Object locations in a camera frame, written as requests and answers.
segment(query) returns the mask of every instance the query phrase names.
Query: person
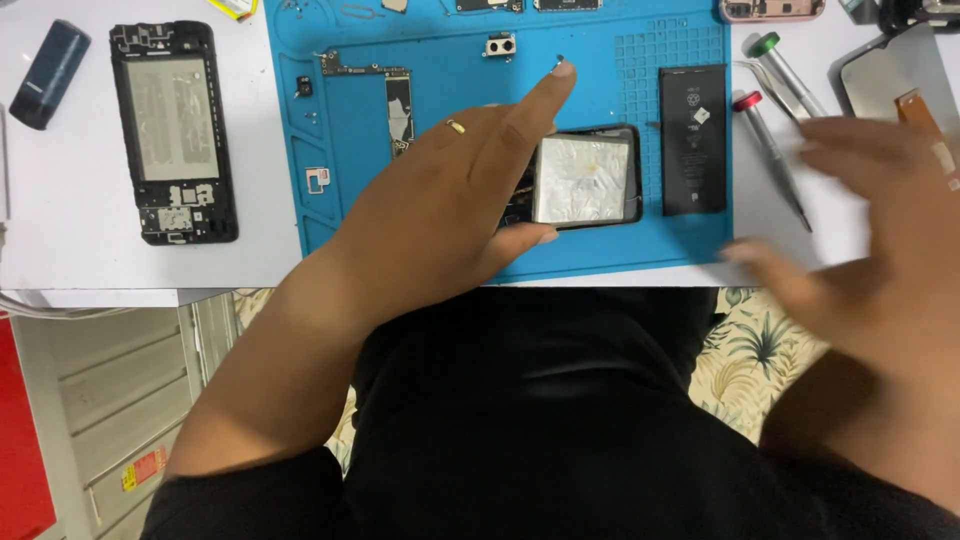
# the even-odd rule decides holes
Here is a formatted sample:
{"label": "person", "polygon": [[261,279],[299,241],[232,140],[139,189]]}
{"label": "person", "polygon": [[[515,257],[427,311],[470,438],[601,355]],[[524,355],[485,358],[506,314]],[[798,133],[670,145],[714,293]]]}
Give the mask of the person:
{"label": "person", "polygon": [[[496,227],[575,81],[457,112],[372,180],[196,402],[143,538],[960,538],[960,182],[926,139],[800,128],[870,203],[868,257],[725,249],[832,346],[758,448],[686,395],[716,290],[477,288],[558,237]],[[344,478],[322,444],[351,382]]]}

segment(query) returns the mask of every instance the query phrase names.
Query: floral patterned fabric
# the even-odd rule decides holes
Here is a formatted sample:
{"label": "floral patterned fabric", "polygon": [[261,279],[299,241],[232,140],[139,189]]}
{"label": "floral patterned fabric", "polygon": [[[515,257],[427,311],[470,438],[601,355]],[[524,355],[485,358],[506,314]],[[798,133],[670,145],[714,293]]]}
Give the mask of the floral patterned fabric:
{"label": "floral patterned fabric", "polygon": [[[272,293],[273,289],[234,293],[241,329]],[[721,289],[717,304],[717,312],[728,317],[707,338],[690,384],[690,399],[756,443],[773,403],[827,346],[790,321],[761,289]],[[326,443],[344,472],[353,445],[350,416],[355,404],[351,388],[340,426]]]}

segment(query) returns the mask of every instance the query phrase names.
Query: phone battery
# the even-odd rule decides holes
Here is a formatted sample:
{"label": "phone battery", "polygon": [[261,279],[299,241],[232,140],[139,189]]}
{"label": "phone battery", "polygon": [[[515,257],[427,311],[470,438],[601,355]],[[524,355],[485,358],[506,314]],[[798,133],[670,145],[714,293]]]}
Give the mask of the phone battery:
{"label": "phone battery", "polygon": [[663,215],[727,209],[727,66],[660,70]]}

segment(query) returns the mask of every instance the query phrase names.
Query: fingernail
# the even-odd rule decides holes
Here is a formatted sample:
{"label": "fingernail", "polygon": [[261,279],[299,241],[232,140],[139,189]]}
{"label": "fingernail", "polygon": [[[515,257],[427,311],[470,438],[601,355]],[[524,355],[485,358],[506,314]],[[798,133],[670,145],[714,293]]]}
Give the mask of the fingernail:
{"label": "fingernail", "polygon": [[563,55],[559,55],[558,58],[560,58],[560,63],[555,65],[553,67],[553,71],[550,73],[553,73],[554,77],[569,77],[570,75],[573,75],[575,70],[573,64],[564,60]]}
{"label": "fingernail", "polygon": [[540,242],[538,242],[538,244],[540,245],[549,244],[550,242],[556,240],[559,237],[560,237],[560,233],[557,233],[556,231],[552,233],[547,233],[543,235],[543,237],[540,239]]}
{"label": "fingernail", "polygon": [[737,240],[720,252],[729,262],[753,262],[759,258],[756,247],[749,240]]}

